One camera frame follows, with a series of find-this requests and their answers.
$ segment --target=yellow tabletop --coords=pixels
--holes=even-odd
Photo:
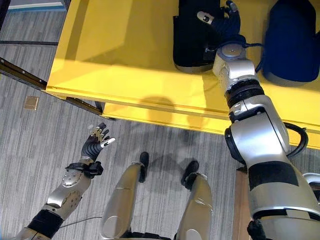
[[[186,74],[173,63],[173,16],[179,0],[73,0],[46,91],[106,102],[103,116],[223,134],[229,108],[212,72]],[[235,0],[241,34],[262,43],[276,0]],[[320,1],[310,1],[320,13]],[[320,28],[317,14],[317,29]],[[255,64],[261,49],[248,50]],[[320,149],[320,80],[301,87],[261,85],[280,117],[307,127]],[[299,136],[290,132],[290,143]]]

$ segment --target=gray carpet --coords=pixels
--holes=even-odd
[[[63,12],[7,15],[0,40],[57,41]],[[47,80],[55,55],[52,46],[0,45],[0,56]],[[138,187],[132,230],[173,238],[189,192],[180,185],[183,168],[200,162],[213,195],[212,240],[232,238],[235,170],[221,135],[125,120],[109,121],[0,76],[0,234],[15,236],[41,209],[61,182],[64,167],[80,157],[90,126],[105,122],[116,142],[98,160],[95,177],[76,211],[64,223],[101,216],[123,171],[143,151],[150,153],[149,174]],[[23,109],[26,96],[38,96],[36,111]],[[293,159],[302,172],[320,173],[320,152],[307,149]],[[58,231],[56,240],[97,240],[99,219]]]

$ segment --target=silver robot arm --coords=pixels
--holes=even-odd
[[[104,170],[101,162],[96,161],[100,151],[115,141],[115,138],[106,136],[109,130],[103,132],[105,127],[101,123],[94,128],[83,145],[80,160],[65,168],[62,183],[50,194],[31,223],[13,240],[50,240],[77,208],[91,179],[101,175]]]
[[[319,239],[320,206],[306,179],[286,156],[287,129],[242,45],[220,47],[213,73],[230,109],[227,145],[232,157],[248,169],[249,208],[254,219],[249,233],[271,240]]]

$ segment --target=silver leg panel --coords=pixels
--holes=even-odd
[[[141,163],[129,166],[117,183],[100,224],[101,239],[121,238],[131,227]]]
[[[209,240],[213,199],[207,178],[198,173],[184,211],[176,240]]]

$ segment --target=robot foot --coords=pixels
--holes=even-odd
[[[142,152],[140,154],[140,163],[143,164],[143,166],[141,166],[140,169],[140,178],[139,178],[139,182],[140,183],[144,183],[147,177],[147,170],[148,170],[148,166],[149,166],[149,153],[147,153],[146,151]]]
[[[184,173],[181,178],[181,184],[188,190],[191,190],[192,185],[197,177],[197,171],[199,169],[199,162],[197,160],[193,160],[189,163],[189,165],[185,168]]]

